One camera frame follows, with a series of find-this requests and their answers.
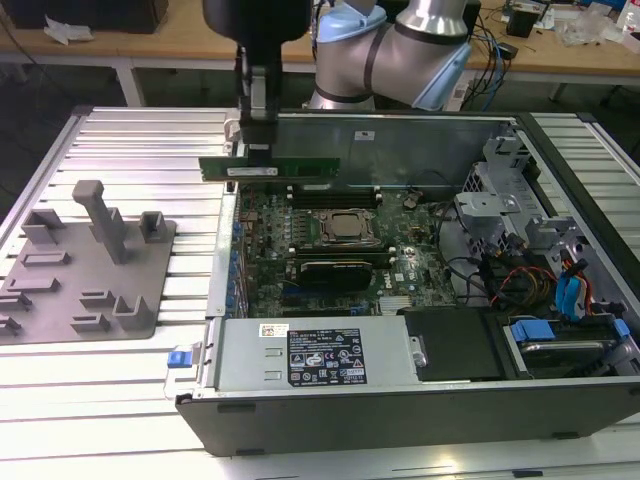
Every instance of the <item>green circuit board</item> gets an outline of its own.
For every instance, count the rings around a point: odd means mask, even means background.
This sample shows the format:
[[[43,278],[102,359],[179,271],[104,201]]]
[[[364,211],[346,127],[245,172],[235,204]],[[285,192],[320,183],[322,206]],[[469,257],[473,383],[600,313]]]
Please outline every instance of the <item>green circuit board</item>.
[[[324,233],[321,218],[331,211],[294,209],[284,195],[244,192],[241,219],[248,239],[245,256],[249,315],[276,318],[394,314],[388,308],[396,303],[387,300],[406,306],[454,304],[455,292],[433,244],[438,220],[433,205],[420,204],[407,210],[403,206],[407,194],[391,191],[384,193],[382,204],[376,209],[342,211],[356,212],[362,222],[370,225],[369,244],[393,246],[395,260],[390,268],[373,269],[364,290],[320,294],[301,290],[292,278],[289,248],[319,246]]]

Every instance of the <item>open computer chassis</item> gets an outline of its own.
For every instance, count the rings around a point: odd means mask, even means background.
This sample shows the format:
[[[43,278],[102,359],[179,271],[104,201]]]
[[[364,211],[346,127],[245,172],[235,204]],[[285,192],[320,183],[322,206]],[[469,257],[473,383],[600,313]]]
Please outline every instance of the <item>open computer chassis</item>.
[[[279,135],[340,169],[227,183],[210,322],[174,357],[207,451],[564,439],[640,411],[640,264],[534,117],[305,112]]]

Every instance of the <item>dark floor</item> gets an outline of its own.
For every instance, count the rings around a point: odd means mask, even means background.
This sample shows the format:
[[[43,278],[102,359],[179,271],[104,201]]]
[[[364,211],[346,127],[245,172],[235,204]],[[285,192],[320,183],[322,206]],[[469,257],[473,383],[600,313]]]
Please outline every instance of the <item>dark floor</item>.
[[[0,85],[0,220],[55,140],[74,103],[124,106],[120,86],[110,69],[48,67],[46,72],[73,98],[61,94],[37,69],[28,69],[29,81],[24,85],[10,79]],[[150,106],[235,105],[231,72],[145,70],[140,78]],[[300,107],[309,99],[313,84],[310,75],[287,75],[283,106]],[[507,82],[489,111],[591,112],[640,161],[640,91],[620,90],[605,108],[599,103],[611,86],[571,85],[558,103],[548,100],[550,88],[547,84]],[[482,100],[478,100],[467,110],[481,105]]]

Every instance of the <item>workbench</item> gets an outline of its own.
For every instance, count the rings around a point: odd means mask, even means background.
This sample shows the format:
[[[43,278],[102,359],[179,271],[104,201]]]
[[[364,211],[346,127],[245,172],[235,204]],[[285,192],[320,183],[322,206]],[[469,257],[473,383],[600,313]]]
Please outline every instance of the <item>workbench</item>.
[[[87,43],[58,44],[42,31],[15,30],[20,44],[43,65],[103,66],[116,70],[127,105],[145,105],[136,75],[137,68],[175,68],[230,70],[234,65],[234,42],[212,32],[202,15],[202,0],[170,0],[163,25],[153,35],[118,32],[94,32]],[[500,0],[485,0],[481,15],[498,41],[511,43],[520,51],[507,75],[508,80],[550,83],[593,83],[606,85],[640,85],[640,55],[622,45],[564,47],[554,32],[532,32],[528,39],[505,37],[505,24],[497,21],[491,9]],[[486,51],[476,40],[467,63],[465,82],[479,76],[487,63]],[[6,33],[0,31],[0,63],[29,63],[18,52]],[[283,48],[284,70],[315,71],[309,36],[290,42]],[[454,93],[459,99],[460,88]],[[460,102],[453,101],[450,108]]]
[[[2,282],[26,240],[20,226],[31,208],[54,208],[64,222],[87,220],[71,198],[79,179],[101,180],[106,204],[125,220],[161,210],[178,225],[152,338],[0,347],[3,479],[43,472],[47,478],[109,479],[512,478],[520,469],[541,470],[546,479],[637,478],[637,415],[566,441],[210,457],[165,398],[171,392],[164,381],[168,352],[203,338],[223,184],[203,183],[197,159],[223,153],[224,118],[221,109],[75,115],[0,226]],[[535,118],[639,255],[637,167],[597,123],[569,114]],[[544,176],[539,181],[556,210],[566,211],[554,185]],[[194,368],[178,372],[180,385],[192,384]]]

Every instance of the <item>power supply label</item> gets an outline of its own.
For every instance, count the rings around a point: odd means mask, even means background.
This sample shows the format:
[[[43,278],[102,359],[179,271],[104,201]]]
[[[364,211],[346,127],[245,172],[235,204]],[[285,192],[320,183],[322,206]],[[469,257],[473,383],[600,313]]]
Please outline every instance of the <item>power supply label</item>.
[[[359,328],[289,330],[287,354],[293,387],[367,383]]]

